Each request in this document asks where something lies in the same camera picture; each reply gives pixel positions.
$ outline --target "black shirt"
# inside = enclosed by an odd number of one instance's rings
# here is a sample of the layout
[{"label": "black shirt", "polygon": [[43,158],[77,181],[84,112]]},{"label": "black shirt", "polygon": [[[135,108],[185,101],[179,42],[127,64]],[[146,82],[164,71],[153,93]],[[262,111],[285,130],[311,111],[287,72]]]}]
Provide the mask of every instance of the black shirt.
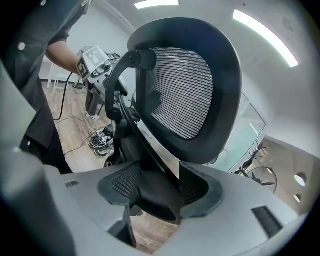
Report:
[{"label": "black shirt", "polygon": [[43,58],[49,45],[67,41],[71,27],[87,12],[90,2],[42,1],[26,17],[3,58],[12,81],[36,111],[26,135],[46,148],[55,123],[39,79]]}]

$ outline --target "white wall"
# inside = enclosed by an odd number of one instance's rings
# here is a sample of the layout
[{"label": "white wall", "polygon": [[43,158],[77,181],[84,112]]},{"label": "white wall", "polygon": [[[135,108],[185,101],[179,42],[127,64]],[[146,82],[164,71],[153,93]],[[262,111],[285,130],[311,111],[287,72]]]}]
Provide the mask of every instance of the white wall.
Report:
[{"label": "white wall", "polygon": [[[320,161],[301,150],[291,150],[283,145],[265,139],[258,157],[250,169],[258,166],[273,168],[277,177],[275,195],[295,210],[299,215],[308,213],[320,191]],[[306,175],[306,185],[297,183],[294,176],[300,172]],[[294,195],[301,195],[298,203]]]},{"label": "white wall", "polygon": [[[129,36],[110,19],[106,12],[101,7],[93,2],[86,15],[83,15],[80,20],[72,27],[69,32],[70,37],[67,39],[69,48],[77,54],[81,48],[85,46],[100,46],[104,51],[109,53],[117,53],[121,56],[125,54]],[[40,78],[47,79],[50,65],[44,63],[40,71]],[[58,72],[58,67],[55,66],[54,75]],[[136,81],[132,71],[127,71],[123,74],[122,80],[128,89],[128,96],[131,98]],[[72,82],[78,81],[77,76],[73,76]]]}]

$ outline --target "floor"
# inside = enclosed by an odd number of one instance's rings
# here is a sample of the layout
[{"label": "floor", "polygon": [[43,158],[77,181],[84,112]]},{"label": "floor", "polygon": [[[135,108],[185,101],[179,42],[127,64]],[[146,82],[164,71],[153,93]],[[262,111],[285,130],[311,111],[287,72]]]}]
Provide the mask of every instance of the floor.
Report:
[{"label": "floor", "polygon": [[[110,120],[107,118],[104,108],[100,113],[100,120],[94,121],[86,118],[86,90],[74,89],[71,85],[68,87],[62,117],[59,121],[55,122],[64,153],[71,151],[65,156],[65,159],[75,173],[101,169],[104,166],[105,157],[98,157],[94,154],[88,146],[87,138],[89,131],[110,124]],[[53,118],[58,118],[61,111],[61,99],[64,90],[56,89],[56,91],[53,92],[53,84],[47,89],[46,82],[43,83],[43,90],[49,106],[53,110]],[[140,129],[146,135],[150,144],[155,147],[155,150],[159,153],[163,161],[172,169],[174,174],[178,176],[179,161],[158,144],[143,124],[140,124]],[[132,217],[131,223],[137,242],[137,249],[149,254],[153,254],[159,249],[178,228],[177,225],[161,221],[145,212],[142,216]]]}]

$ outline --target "round hole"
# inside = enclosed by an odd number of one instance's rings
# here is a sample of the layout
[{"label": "round hole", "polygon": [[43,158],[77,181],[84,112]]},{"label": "round hole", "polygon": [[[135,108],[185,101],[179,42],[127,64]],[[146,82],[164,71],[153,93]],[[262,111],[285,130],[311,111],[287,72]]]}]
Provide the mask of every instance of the round hole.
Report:
[{"label": "round hole", "polygon": [[295,194],[294,195],[294,199],[298,202],[298,203],[300,203],[301,202],[301,195],[300,194]]},{"label": "round hole", "polygon": [[20,51],[23,51],[25,48],[26,48],[26,44],[25,44],[24,42],[19,43],[18,49],[19,49]]},{"label": "round hole", "polygon": [[307,183],[307,176],[304,172],[299,172],[298,174],[294,175],[294,179],[303,187]]}]

